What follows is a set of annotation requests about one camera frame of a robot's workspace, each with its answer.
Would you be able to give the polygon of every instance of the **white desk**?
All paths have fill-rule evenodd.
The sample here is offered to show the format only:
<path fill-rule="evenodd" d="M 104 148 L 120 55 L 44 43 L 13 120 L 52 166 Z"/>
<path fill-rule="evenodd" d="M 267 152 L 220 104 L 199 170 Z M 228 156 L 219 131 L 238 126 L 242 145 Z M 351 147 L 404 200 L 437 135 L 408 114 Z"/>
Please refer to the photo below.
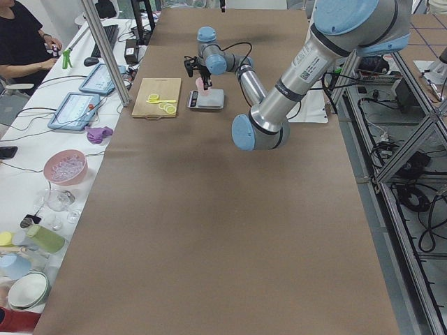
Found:
<path fill-rule="evenodd" d="M 135 25 L 133 20 L 104 20 L 103 25 L 118 24 L 119 35 L 128 31 Z M 87 28 L 85 24 L 78 34 L 73 38 L 75 40 L 84 29 Z M 119 65 L 126 65 L 124 60 L 124 46 L 125 40 L 130 35 L 122 36 L 118 39 L 114 47 L 114 54 Z M 85 67 L 83 61 L 89 57 L 94 47 L 94 41 L 90 32 L 87 32 L 80 42 L 74 47 L 71 52 L 72 68 L 66 70 L 62 69 L 62 58 L 54 65 L 46 80 L 52 78 L 69 76 L 69 75 L 88 75 L 92 67 Z M 144 50 L 140 51 L 140 56 L 144 54 Z M 82 83 L 83 78 L 66 78 L 60 80 L 53 80 L 42 84 L 36 90 L 36 93 L 29 99 L 25 108 L 29 107 L 51 107 L 57 108 L 64 97 L 69 92 L 77 92 L 78 87 Z M 102 106 L 98 109 L 97 117 L 94 117 L 91 122 L 91 127 L 108 126 L 115 128 L 119 113 L 121 112 L 121 101 L 116 92 L 112 92 L 104 99 Z M 101 144 L 92 144 L 87 139 L 87 132 L 66 132 L 66 131 L 50 131 L 47 127 L 48 121 L 52 117 L 51 110 L 28 110 L 21 113 L 14 121 L 11 128 L 2 137 L 0 145 L 3 146 L 17 146 L 19 149 L 16 156 L 5 163 L 14 165 L 19 168 L 30 170 L 42 170 L 46 161 L 59 151 L 65 149 L 78 149 L 85 155 L 95 155 L 105 151 L 111 137 L 107 137 Z M 84 207 L 87 201 L 90 188 L 94 183 L 96 174 L 101 166 L 103 156 L 87 157 L 89 166 L 86 177 L 80 184 L 74 186 L 57 186 L 52 185 L 53 189 L 69 190 L 74 194 L 76 201 L 71 205 L 71 208 L 80 209 Z M 0 212 L 2 218 L 0 221 L 0 232 L 11 231 L 17 232 L 21 228 L 20 221 L 26 214 L 34 214 L 34 201 L 39 192 L 48 188 L 48 182 L 43 176 L 43 173 L 24 172 L 0 164 Z M 68 241 L 74 233 L 76 224 L 71 224 L 66 221 L 67 212 L 54 212 L 51 209 L 44 207 L 39 216 L 43 217 L 42 224 L 45 226 L 45 217 L 55 214 L 64 221 L 64 226 L 57 233 L 64 236 Z M 60 266 L 64 255 L 56 255 L 50 257 L 49 264 L 53 266 Z M 41 312 L 44 305 L 33 308 L 32 311 Z"/>

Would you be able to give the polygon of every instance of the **black box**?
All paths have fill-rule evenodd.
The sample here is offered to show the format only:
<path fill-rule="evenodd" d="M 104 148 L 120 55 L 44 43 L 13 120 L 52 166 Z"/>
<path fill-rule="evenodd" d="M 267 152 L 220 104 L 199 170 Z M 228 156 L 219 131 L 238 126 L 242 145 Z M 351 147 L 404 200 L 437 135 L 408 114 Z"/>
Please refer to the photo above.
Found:
<path fill-rule="evenodd" d="M 127 64 L 138 63 L 138 46 L 136 39 L 126 40 L 126 49 L 124 49 L 124 59 Z"/>

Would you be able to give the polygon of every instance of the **person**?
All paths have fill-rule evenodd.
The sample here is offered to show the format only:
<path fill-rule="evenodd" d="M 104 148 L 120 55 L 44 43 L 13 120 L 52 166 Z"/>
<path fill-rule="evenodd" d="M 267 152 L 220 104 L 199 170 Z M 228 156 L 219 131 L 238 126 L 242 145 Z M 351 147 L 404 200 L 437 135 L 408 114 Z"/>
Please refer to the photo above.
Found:
<path fill-rule="evenodd" d="M 0 77 L 16 83 L 31 83 L 32 95 L 56 59 L 47 51 L 61 42 L 42 30 L 42 24 L 16 0 L 0 0 Z"/>

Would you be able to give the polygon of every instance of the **computer mouse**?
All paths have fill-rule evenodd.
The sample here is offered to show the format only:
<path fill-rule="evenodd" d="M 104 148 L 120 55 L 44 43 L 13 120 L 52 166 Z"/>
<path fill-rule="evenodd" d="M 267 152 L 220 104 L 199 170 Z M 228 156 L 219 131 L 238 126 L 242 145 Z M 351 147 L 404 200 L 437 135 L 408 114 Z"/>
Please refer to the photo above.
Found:
<path fill-rule="evenodd" d="M 99 63 L 99 59 L 97 59 L 96 57 L 87 57 L 86 59 L 84 59 L 85 66 L 92 66 L 97 63 Z"/>

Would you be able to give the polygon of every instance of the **computer keyboard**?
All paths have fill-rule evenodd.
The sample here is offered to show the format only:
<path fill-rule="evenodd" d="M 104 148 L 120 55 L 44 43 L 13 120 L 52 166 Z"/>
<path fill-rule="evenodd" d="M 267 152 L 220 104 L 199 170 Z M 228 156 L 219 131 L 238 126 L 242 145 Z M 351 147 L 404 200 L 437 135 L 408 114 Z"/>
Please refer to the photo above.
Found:
<path fill-rule="evenodd" d="M 118 38 L 118 31 L 119 31 L 118 24 L 113 24 L 111 26 L 104 26 L 104 31 L 105 35 L 107 36 L 107 39 L 109 40 L 110 46 L 113 50 L 113 47 L 115 46 L 115 43 L 117 42 Z M 101 57 L 101 51 L 99 51 L 99 47 L 97 44 L 95 44 L 91 56 L 96 58 Z"/>

